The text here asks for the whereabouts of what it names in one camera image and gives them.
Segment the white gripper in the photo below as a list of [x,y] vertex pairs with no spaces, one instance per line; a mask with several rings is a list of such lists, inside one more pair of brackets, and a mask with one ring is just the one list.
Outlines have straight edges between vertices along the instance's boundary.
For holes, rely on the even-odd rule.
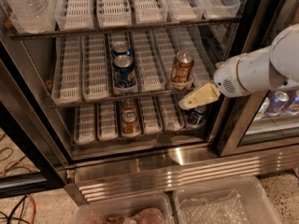
[[178,104],[183,110],[212,104],[219,100],[221,93],[229,98],[249,95],[249,92],[242,86],[238,76],[238,64],[240,56],[234,56],[224,62],[215,64],[217,70],[213,80],[216,85],[207,83],[186,94],[179,100]]

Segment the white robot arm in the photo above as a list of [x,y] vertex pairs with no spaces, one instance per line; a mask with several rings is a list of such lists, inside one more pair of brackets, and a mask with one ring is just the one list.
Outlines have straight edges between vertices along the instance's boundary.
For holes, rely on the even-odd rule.
[[298,87],[299,24],[280,32],[263,49],[236,55],[221,62],[213,81],[194,89],[179,100],[183,110],[212,104],[223,94],[229,98],[256,91],[285,91]]

